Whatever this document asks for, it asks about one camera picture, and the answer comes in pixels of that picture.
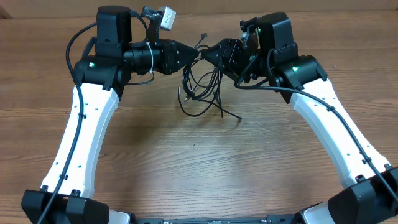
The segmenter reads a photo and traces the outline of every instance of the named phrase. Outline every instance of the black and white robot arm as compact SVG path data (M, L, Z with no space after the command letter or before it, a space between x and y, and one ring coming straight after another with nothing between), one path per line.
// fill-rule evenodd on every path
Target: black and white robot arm
M110 210L106 204L94 201L95 170L104 134L131 73L158 71L171 74L192 63L198 56L196 49L172 40L159 39L159 28L169 30L175 17L170 8L159 11L144 8L142 16L151 21L147 31L149 41L144 45L129 44L131 37L125 36L129 30L129 22L125 26L119 26L118 22L126 21L127 13L130 18L129 9L125 7L99 9L96 55L83 56L75 66L77 79L81 83L84 114L80 114L80 99L75 87L68 124L51 169L44 178L40 191L26 190L22 199L22 209L32 223L37 222L53 195L55 200L43 223L370 224L396 215L397 202L375 174L375 170L383 176L395 194L398 191L398 170L393 169L387 159L361 134L339 102L331 81L327 79L327 74L319 63L311 56L298 56L290 21L281 13L247 22L241 21L244 32L242 41L225 39L214 47L202 50L201 56L232 78L237 87L241 81L249 82L250 79L266 77L270 86L281 92L284 100L313 129L331 157L344 191L327 203L319 203L296 214L269 215L265 218L138 219L130 213ZM282 88L295 92L283 91ZM325 107L302 92L322 99L331 107ZM375 170L369 166L370 159L366 160L358 150L348 128L331 109L345 120L363 151L371 159ZM84 116L84 120L75 152L59 191L54 192L67 162L80 116Z

